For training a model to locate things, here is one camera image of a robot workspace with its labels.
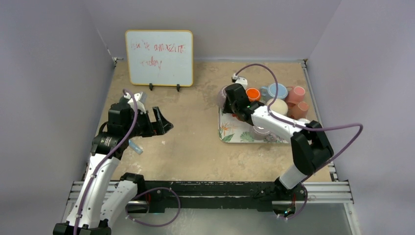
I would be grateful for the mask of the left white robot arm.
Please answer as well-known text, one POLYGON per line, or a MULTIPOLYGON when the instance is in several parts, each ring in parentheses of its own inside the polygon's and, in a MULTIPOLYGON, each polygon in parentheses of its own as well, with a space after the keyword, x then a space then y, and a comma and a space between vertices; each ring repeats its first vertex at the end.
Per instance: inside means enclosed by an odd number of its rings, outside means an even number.
POLYGON ((92 141, 88 171, 76 203, 65 222, 57 223, 55 235, 109 235, 111 222, 128 202, 128 196, 140 200, 146 194, 144 177, 126 173, 118 189, 108 200, 104 197, 111 177, 133 137, 152 137, 166 134, 173 128, 161 114, 152 108, 155 121, 148 112, 133 104, 115 103, 110 106, 108 120, 103 123, 92 141))

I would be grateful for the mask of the purple mug black handle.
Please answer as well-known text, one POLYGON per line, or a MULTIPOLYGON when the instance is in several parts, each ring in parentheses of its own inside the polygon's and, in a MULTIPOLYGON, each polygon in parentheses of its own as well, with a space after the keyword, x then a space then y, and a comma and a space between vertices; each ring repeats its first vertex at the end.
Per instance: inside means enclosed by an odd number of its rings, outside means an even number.
POLYGON ((217 106, 220 109, 224 108, 225 102, 227 100, 227 94, 226 94, 226 91, 225 91, 226 87, 227 86, 223 86, 217 94, 217 106))

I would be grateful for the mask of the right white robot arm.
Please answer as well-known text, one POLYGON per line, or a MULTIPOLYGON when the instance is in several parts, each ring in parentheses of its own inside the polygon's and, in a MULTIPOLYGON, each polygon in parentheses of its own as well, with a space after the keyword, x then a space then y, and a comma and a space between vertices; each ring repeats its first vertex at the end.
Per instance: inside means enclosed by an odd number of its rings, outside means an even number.
POLYGON ((225 87, 223 111, 251 126, 261 127, 287 141, 292 148, 293 164, 275 181, 275 193, 287 199, 294 188, 319 171, 334 155, 332 146, 317 121, 296 121, 274 111, 260 101, 249 101, 241 84, 225 87))

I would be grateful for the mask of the lilac ribbed mug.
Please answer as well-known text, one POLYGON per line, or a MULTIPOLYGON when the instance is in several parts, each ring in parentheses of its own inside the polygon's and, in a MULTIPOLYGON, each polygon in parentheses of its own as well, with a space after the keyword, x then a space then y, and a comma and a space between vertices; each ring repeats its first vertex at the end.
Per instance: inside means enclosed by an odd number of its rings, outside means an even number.
POLYGON ((258 140, 258 141, 266 140, 270 142, 277 140, 277 137, 274 133, 272 133, 270 130, 263 128, 263 127, 251 126, 250 133, 254 140, 258 140))

